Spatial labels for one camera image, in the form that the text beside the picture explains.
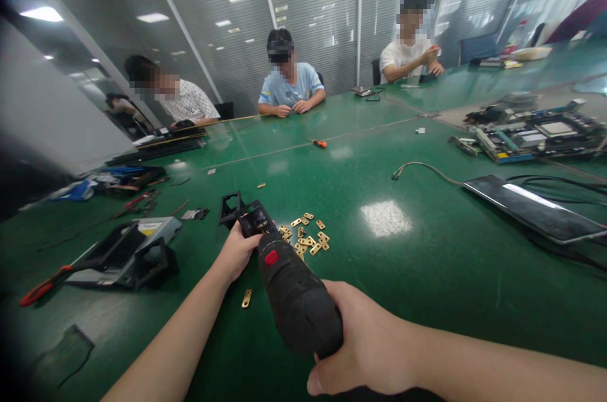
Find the white wall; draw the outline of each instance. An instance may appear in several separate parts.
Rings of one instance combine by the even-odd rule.
[[[0,41],[3,133],[73,175],[133,148],[73,80],[4,19],[0,19]]]

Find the black hair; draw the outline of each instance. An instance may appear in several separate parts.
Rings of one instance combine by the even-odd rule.
[[[293,52],[293,38],[287,29],[272,29],[267,36],[267,57],[274,64],[287,62]]]
[[[160,67],[139,54],[130,56],[125,61],[125,70],[130,82],[144,85],[153,82],[160,74]]]
[[[408,10],[427,10],[432,4],[434,0],[400,0],[400,13],[406,13]]]

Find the patterned shirt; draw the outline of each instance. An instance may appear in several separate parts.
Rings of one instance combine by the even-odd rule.
[[[275,68],[264,81],[259,103],[292,107],[300,100],[308,100],[319,89],[324,89],[324,86],[318,78],[318,73],[310,64],[297,63],[297,84],[295,86],[290,85]]]
[[[219,118],[219,113],[204,91],[186,80],[179,81],[178,99],[164,96],[160,103],[175,121]]]

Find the hand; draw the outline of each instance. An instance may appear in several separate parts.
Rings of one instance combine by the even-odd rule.
[[[310,102],[307,100],[298,101],[295,105],[293,105],[293,111],[295,111],[297,114],[303,114],[306,111],[310,111],[310,108],[312,107],[310,106]]]
[[[440,50],[440,46],[432,45],[428,48],[425,53],[423,53],[419,59],[422,64],[429,66],[430,64],[436,62],[436,57],[438,56],[438,52]]]
[[[279,106],[276,107],[276,115],[279,118],[284,119],[289,114],[291,114],[291,108],[288,107],[287,105],[279,105]]]
[[[436,76],[441,76],[441,73],[444,71],[445,68],[438,61],[435,61],[428,66],[428,73],[434,73]]]
[[[366,385],[383,394],[398,394],[417,385],[423,327],[395,317],[345,282],[323,281],[343,321],[343,345],[317,360],[308,378],[308,393],[337,394]]]
[[[259,244],[260,239],[261,234],[244,238],[240,223],[236,221],[213,266],[216,266],[219,271],[226,274],[230,283],[232,283],[238,279],[244,268],[246,268],[248,260],[251,258],[251,253],[253,253],[253,249]]]

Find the drill chuck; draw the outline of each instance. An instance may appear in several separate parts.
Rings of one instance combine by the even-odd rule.
[[[259,242],[259,270],[278,334],[296,353],[320,359],[343,344],[341,315],[322,281],[276,233]]]

